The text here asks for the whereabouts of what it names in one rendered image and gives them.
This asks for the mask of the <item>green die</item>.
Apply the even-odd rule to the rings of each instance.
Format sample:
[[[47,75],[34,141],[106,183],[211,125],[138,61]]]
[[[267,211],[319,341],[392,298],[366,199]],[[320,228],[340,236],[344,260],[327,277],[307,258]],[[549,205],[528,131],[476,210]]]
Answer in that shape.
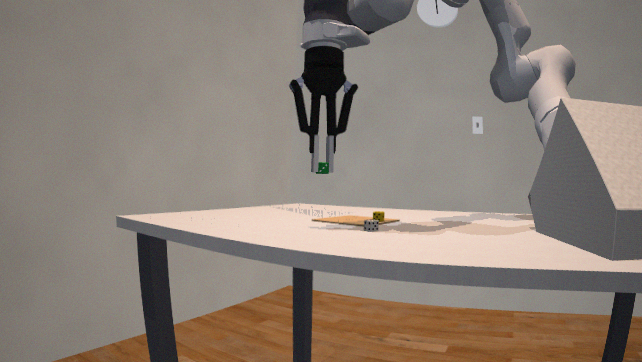
[[[329,173],[329,163],[319,162],[318,172],[316,174],[328,174]]]

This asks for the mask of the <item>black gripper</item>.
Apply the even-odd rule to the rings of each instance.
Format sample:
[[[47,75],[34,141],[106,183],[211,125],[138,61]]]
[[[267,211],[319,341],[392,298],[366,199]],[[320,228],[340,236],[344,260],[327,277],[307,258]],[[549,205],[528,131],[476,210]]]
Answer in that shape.
[[[308,126],[302,93],[303,82],[311,92],[310,126]],[[345,95],[336,128],[336,93],[342,85]],[[357,84],[346,80],[344,52],[330,46],[316,46],[307,49],[305,51],[304,72],[300,78],[292,80],[289,87],[294,94],[300,131],[310,136],[311,172],[318,172],[320,99],[321,95],[326,96],[328,135],[326,137],[326,162],[329,163],[329,173],[333,172],[336,136],[346,131],[353,95],[358,89]]]

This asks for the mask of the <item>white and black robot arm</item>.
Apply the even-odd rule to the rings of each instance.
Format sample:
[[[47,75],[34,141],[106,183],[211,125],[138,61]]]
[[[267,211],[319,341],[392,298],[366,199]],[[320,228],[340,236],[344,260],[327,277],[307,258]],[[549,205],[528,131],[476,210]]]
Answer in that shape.
[[[517,1],[479,1],[498,48],[497,60],[490,73],[494,95],[504,103],[528,98],[528,108],[545,150],[560,98],[570,98],[567,86],[575,75],[573,56],[562,45],[546,46],[521,55],[521,48],[531,35],[531,27]],[[413,2],[304,0],[305,21],[300,46],[305,50],[330,46],[343,51],[368,45],[368,35],[405,19]]]

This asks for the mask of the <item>grey die with black pips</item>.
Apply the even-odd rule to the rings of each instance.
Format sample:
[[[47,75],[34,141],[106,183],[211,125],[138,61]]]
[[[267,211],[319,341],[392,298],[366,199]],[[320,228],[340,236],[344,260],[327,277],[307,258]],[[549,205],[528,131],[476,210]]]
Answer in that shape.
[[[378,231],[378,227],[379,227],[379,220],[373,220],[373,219],[364,220],[364,231],[368,231],[368,232]]]

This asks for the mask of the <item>orange mat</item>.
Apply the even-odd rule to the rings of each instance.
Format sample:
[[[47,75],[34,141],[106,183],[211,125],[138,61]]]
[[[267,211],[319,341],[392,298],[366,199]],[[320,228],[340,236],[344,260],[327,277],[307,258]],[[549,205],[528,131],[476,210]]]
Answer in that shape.
[[[312,219],[312,221],[364,227],[364,219],[373,219],[373,217],[365,217],[365,218],[362,218],[362,217],[364,216],[347,215],[347,216]],[[398,221],[400,221],[400,219],[384,218],[384,221],[379,222],[379,225],[398,222]]]

